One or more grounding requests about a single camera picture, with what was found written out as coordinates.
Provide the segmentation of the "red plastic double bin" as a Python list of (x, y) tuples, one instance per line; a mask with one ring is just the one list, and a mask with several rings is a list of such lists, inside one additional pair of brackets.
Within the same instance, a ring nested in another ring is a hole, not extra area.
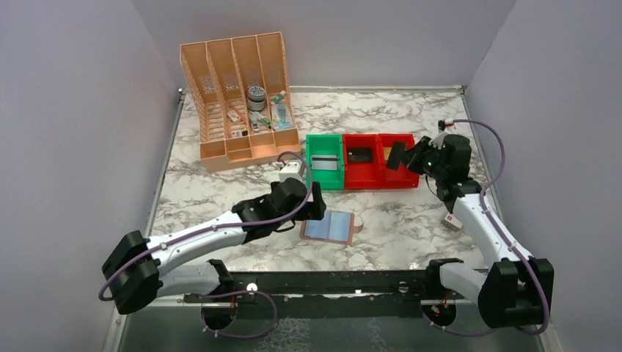
[[(345, 162), (345, 188), (354, 189), (391, 189), (416, 188), (420, 176), (411, 173), (404, 166), (398, 171), (386, 168), (386, 161), (394, 142), (403, 142), (413, 147), (415, 139), (411, 134), (343, 134)], [(371, 164), (347, 164), (346, 149), (349, 147), (371, 147), (374, 150), (374, 162)]]

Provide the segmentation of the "green plastic bin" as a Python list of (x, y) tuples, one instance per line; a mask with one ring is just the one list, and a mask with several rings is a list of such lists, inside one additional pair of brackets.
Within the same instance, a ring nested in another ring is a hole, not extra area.
[(345, 188), (345, 162), (341, 134), (307, 134), (306, 157), (314, 182), (323, 190)]

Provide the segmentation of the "black VIP credit card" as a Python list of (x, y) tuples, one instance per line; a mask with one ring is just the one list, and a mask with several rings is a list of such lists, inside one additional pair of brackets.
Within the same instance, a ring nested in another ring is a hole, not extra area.
[(349, 147), (346, 149), (347, 164), (371, 164), (374, 150), (371, 147)]

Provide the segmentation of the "orange plastic file organizer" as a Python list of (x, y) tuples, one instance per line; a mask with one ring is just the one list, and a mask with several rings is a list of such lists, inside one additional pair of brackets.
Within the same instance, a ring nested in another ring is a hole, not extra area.
[[(285, 41), (281, 32), (256, 34), (180, 46), (180, 64), (199, 116), (200, 161), (208, 172), (265, 164), (285, 151), (301, 150), (288, 77)], [(266, 107), (250, 111), (249, 86), (266, 91)], [(267, 129), (256, 117), (271, 119), (271, 99), (280, 91), (294, 128)], [(242, 111), (247, 124), (233, 124), (231, 109)]]

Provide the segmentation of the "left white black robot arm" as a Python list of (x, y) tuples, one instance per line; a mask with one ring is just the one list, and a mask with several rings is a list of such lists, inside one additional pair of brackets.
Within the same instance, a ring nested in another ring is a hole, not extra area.
[(307, 188), (288, 178), (271, 183), (268, 194), (243, 200), (203, 224), (164, 236), (144, 237), (134, 230), (121, 237), (102, 265), (106, 283), (101, 301), (113, 301), (121, 315), (137, 312), (159, 296), (182, 293), (187, 279), (172, 272), (211, 252), (267, 237), (288, 222), (323, 219), (321, 185)]

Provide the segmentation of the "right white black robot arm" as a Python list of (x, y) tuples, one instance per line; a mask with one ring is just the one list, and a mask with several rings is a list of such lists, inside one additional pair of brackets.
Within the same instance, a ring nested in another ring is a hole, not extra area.
[(490, 208), (483, 187), (469, 175), (471, 153), (467, 137), (445, 134), (440, 143), (425, 136), (411, 148), (396, 142), (389, 154), (388, 168), (404, 168), (435, 181), (437, 197), (462, 223), (489, 267), (483, 274), (456, 258), (431, 260), (425, 289), (438, 296), (453, 291), (467, 298), (491, 329), (546, 328), (554, 268), (519, 244)]

